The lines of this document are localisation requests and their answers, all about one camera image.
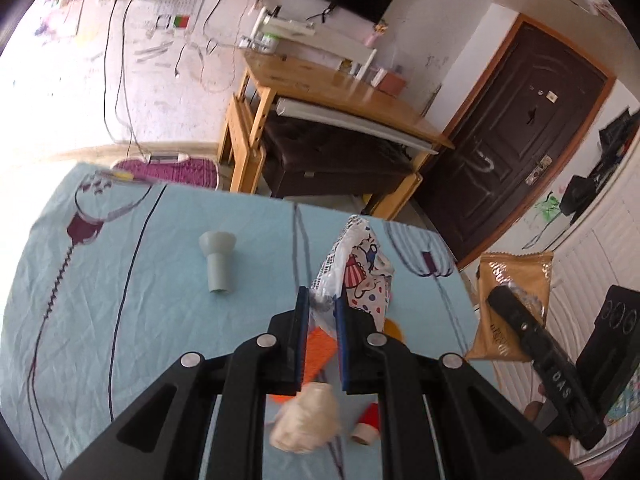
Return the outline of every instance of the wooden table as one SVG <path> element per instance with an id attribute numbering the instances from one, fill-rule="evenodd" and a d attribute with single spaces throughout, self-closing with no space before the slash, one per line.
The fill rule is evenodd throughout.
<path id="1" fill-rule="evenodd" d="M 441 136 L 407 103 L 379 92 L 348 74 L 291 56 L 269 56 L 251 50 L 245 50 L 243 55 L 246 69 L 239 91 L 232 96 L 226 111 L 218 146 L 220 162 L 235 162 L 232 192 L 255 192 L 266 158 L 260 137 L 276 97 L 345 112 L 428 140 L 434 147 L 453 148 L 448 139 Z M 245 96 L 250 80 L 260 96 L 255 114 Z M 414 156 L 414 172 L 393 193 L 376 203 L 371 211 L 374 216 L 392 219 L 402 209 L 422 181 L 419 170 L 428 156 L 426 152 Z"/>

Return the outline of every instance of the light blue tablecloth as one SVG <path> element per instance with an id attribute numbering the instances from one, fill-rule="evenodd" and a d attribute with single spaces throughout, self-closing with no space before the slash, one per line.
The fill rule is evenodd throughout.
<path id="1" fill-rule="evenodd" d="M 259 196 L 123 183 L 97 171 L 75 167 L 35 223 L 0 340 L 0 409 L 27 456 L 52 479 L 110 423 L 109 391 L 117 416 L 184 352 L 230 353 L 264 332 L 273 314 L 292 309 L 298 285 L 310 284 L 348 219 Z M 302 222 L 294 224 L 295 208 Z M 84 222 L 75 217 L 79 211 Z M 87 219 L 102 222 L 100 229 Z M 396 269 L 387 315 L 408 347 L 432 357 L 468 347 L 478 322 L 439 236 L 370 222 Z M 209 230 L 238 238 L 235 287 L 227 295 L 207 290 L 198 237 Z M 432 253 L 436 273 L 420 275 L 422 251 Z M 494 382 L 489 364 L 477 367 Z M 371 398 L 340 392 L 337 362 L 326 374 L 340 403 L 343 430 L 334 454 L 344 462 L 344 477 L 380 478 L 379 444 L 348 439 Z M 267 420 L 277 409 L 268 401 Z M 327 447 L 295 455 L 266 441 L 264 478 L 339 476 Z"/>

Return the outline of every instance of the door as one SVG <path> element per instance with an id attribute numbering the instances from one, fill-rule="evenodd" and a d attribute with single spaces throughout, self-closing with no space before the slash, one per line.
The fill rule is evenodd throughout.
<path id="1" fill-rule="evenodd" d="M 414 198 L 458 261 L 527 197 L 584 123 L 607 77 L 523 23 Z"/>

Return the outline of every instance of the snack wrapper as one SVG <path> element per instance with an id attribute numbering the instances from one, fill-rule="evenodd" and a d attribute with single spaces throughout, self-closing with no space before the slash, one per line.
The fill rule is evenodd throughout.
<path id="1" fill-rule="evenodd" d="M 349 306 L 371 314 L 376 330 L 382 332 L 393 273 L 393 265 L 380 250 L 369 222 L 360 216 L 351 216 L 310 288 L 316 326 L 337 337 L 335 300 L 342 294 L 344 285 Z"/>
<path id="2" fill-rule="evenodd" d="M 508 323 L 487 302 L 498 285 L 507 285 L 544 326 L 551 290 L 552 252 L 514 256 L 485 253 L 480 256 L 478 296 L 480 324 L 467 359 L 531 361 L 520 347 L 520 339 Z"/>

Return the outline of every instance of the door lock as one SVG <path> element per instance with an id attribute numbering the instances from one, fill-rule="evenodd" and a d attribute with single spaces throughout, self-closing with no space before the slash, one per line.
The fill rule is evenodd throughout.
<path id="1" fill-rule="evenodd" d="M 533 170 L 531 170 L 531 173 L 529 173 L 529 176 L 524 180 L 527 186 L 533 186 L 536 183 L 536 181 L 539 179 L 540 175 L 545 173 L 546 168 L 551 166 L 552 162 L 553 162 L 553 159 L 550 156 L 545 155 L 544 157 L 542 157 L 540 162 L 536 164 L 536 167 L 533 168 Z"/>

